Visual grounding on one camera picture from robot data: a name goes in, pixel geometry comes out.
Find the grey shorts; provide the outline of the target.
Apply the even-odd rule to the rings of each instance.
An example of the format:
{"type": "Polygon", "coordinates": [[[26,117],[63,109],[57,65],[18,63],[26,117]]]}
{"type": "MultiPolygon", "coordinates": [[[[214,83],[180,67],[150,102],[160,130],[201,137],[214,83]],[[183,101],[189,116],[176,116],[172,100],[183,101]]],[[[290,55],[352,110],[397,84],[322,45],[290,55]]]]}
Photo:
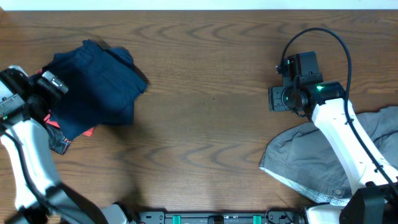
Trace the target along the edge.
{"type": "MultiPolygon", "coordinates": [[[[397,167],[397,107],[357,117],[380,153],[397,167]]],[[[313,123],[276,136],[267,145],[259,168],[316,203],[345,206],[352,196],[342,165],[313,123]]]]}

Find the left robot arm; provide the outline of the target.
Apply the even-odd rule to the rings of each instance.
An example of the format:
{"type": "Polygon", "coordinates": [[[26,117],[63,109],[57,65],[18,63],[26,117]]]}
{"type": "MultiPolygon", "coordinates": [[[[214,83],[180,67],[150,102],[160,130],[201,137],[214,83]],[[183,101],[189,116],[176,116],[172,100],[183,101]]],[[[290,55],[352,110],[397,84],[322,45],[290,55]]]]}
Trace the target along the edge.
{"type": "Polygon", "coordinates": [[[16,181],[17,212],[6,223],[109,223],[103,211],[60,180],[44,121],[68,91],[50,71],[29,76],[16,65],[1,71],[1,144],[16,181]]]}

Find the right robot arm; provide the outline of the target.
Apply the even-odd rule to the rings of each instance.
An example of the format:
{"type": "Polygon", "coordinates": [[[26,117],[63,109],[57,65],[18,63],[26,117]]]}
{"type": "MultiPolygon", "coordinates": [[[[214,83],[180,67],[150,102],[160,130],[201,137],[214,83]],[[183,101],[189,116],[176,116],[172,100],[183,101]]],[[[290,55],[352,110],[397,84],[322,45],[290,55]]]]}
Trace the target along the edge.
{"type": "Polygon", "coordinates": [[[348,89],[324,82],[314,52],[282,57],[282,86],[269,89],[271,111],[306,117],[333,148],[353,191],[345,206],[304,209],[305,223],[388,223],[397,215],[397,169],[376,149],[357,120],[348,89]]]}

